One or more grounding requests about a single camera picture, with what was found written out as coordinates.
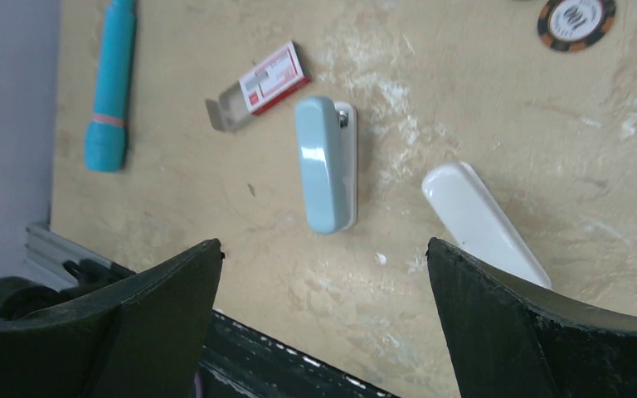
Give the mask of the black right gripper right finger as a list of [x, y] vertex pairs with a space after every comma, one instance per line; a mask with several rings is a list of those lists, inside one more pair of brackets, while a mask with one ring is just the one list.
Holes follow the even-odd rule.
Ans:
[[637, 317], [568, 298], [445, 240], [426, 252], [463, 397], [637, 397]]

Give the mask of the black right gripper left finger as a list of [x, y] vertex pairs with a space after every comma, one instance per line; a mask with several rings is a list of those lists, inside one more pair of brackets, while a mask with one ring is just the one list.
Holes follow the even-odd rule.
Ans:
[[0, 397], [186, 397], [221, 277], [205, 240], [144, 272], [0, 319]]

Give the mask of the white stapler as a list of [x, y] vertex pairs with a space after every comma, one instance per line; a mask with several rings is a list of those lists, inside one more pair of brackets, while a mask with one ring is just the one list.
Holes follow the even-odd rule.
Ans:
[[429, 171], [422, 193], [457, 246], [545, 289], [552, 281], [477, 172], [465, 162]]

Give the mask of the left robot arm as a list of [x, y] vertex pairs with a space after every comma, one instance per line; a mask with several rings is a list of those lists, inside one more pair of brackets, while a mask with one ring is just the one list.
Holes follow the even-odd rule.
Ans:
[[55, 290], [19, 276], [0, 278], [0, 319], [17, 320], [30, 313], [65, 303], [126, 279], [135, 273], [116, 263], [106, 267], [94, 260], [62, 264], [76, 279], [76, 286]]

